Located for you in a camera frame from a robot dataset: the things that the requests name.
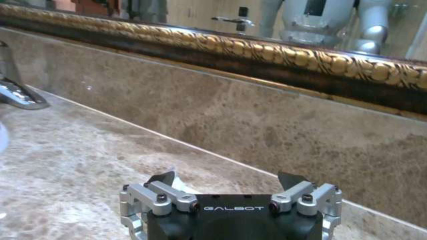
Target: screw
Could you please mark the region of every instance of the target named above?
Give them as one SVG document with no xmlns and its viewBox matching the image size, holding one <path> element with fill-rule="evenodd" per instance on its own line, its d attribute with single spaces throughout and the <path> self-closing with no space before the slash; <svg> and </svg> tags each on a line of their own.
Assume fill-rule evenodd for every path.
<svg viewBox="0 0 427 240">
<path fill-rule="evenodd" d="M 272 214 L 279 213 L 279 205 L 273 201 L 268 204 L 268 209 Z"/>
<path fill-rule="evenodd" d="M 311 194 L 304 194 L 300 198 L 301 198 L 301 201 L 304 203 L 312 203 L 313 202 L 313 196 Z"/>
<path fill-rule="evenodd" d="M 168 200 L 168 196 L 164 193 L 157 194 L 156 200 L 157 200 L 157 203 L 164 203 Z"/>
<path fill-rule="evenodd" d="M 196 213 L 200 209 L 200 204 L 197 202 L 194 202 L 190 206 L 189 206 L 189 212 L 190 213 Z"/>
</svg>

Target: wall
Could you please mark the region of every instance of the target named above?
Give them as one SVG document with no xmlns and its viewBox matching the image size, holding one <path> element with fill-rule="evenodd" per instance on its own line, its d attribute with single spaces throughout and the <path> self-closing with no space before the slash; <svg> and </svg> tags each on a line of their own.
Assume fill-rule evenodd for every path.
<svg viewBox="0 0 427 240">
<path fill-rule="evenodd" d="M 271 173 L 337 184 L 348 200 L 427 227 L 425 122 L 158 59 L 0 36 L 29 85 Z"/>
</svg>

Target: silver metal bracket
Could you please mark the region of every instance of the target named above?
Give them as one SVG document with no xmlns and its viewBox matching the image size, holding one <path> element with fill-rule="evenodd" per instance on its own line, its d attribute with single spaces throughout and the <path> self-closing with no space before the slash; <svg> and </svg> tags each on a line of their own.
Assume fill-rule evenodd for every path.
<svg viewBox="0 0 427 240">
<path fill-rule="evenodd" d="M 118 197 L 120 223 L 128 228 L 132 240 L 146 239 L 142 221 L 146 221 L 149 211 L 156 216 L 165 216 L 172 211 L 172 204 L 181 212 L 192 213 L 198 208 L 196 195 L 176 190 L 160 181 L 122 186 Z"/>
<path fill-rule="evenodd" d="M 148 189 L 157 194 L 165 194 L 176 205 L 176 209 L 181 212 L 192 213 L 197 208 L 196 195 L 176 190 L 161 181 L 153 181 L 148 185 Z"/>
<path fill-rule="evenodd" d="M 332 184 L 323 184 L 297 199 L 297 212 L 307 216 L 323 214 L 323 240 L 331 240 L 333 229 L 341 223 L 343 192 Z"/>
<path fill-rule="evenodd" d="M 313 185 L 309 181 L 301 181 L 288 190 L 281 193 L 271 195 L 271 203 L 276 205 L 277 213 L 291 211 L 292 204 L 299 200 L 303 194 L 313 191 Z"/>
</svg>

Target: white sink bowl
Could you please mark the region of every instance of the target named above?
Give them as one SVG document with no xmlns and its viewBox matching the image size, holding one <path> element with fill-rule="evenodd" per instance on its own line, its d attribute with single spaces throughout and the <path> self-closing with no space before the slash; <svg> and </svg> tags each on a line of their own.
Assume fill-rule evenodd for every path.
<svg viewBox="0 0 427 240">
<path fill-rule="evenodd" d="M 6 149 L 9 142 L 6 127 L 0 122 L 0 153 Z"/>
</svg>

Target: faucet spout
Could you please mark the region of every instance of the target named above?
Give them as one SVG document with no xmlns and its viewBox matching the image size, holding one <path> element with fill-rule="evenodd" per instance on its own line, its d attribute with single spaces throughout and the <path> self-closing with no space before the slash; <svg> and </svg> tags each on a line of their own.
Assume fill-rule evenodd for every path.
<svg viewBox="0 0 427 240">
<path fill-rule="evenodd" d="M 12 57 L 12 50 L 1 41 L 0 102 L 26 110 L 44 109 L 49 106 L 46 100 L 22 84 L 18 69 Z"/>
</svg>

